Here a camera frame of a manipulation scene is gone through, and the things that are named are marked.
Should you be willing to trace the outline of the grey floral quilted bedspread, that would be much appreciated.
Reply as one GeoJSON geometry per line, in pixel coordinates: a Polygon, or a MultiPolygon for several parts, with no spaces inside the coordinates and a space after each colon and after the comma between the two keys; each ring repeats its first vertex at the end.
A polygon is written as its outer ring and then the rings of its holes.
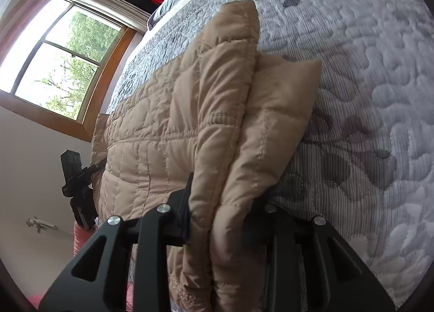
{"type": "MultiPolygon", "coordinates": [[[[130,57],[108,109],[185,50],[221,5],[181,0],[130,57]]],[[[252,0],[259,49],[319,59],[310,124],[272,199],[320,214],[398,311],[433,297],[433,14],[424,0],[252,0]]]]}

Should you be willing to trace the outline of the beige quilted jacket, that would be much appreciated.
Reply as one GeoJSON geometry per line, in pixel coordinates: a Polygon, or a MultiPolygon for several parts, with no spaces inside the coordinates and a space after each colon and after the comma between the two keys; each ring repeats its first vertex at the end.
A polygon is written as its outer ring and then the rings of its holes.
{"type": "Polygon", "coordinates": [[[266,254],[242,239],[253,202],[282,176],[308,126],[321,62],[257,49],[254,2],[221,6],[187,50],[154,72],[93,134],[100,219],[143,216],[191,183],[190,239],[168,250],[186,311],[258,311],[266,254]]]}

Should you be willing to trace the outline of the wooden framed side window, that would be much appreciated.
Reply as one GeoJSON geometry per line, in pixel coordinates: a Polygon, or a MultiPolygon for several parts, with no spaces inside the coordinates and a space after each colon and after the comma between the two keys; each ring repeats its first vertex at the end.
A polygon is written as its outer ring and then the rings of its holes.
{"type": "Polygon", "coordinates": [[[20,0],[1,15],[1,106],[90,141],[137,31],[79,0],[20,0]]]}

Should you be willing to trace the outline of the white window curtain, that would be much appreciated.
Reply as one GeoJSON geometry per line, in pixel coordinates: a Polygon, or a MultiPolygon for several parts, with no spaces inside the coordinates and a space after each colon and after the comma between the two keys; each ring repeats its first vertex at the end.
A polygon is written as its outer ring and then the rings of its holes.
{"type": "Polygon", "coordinates": [[[70,0],[145,34],[150,14],[124,0],[70,0]]]}

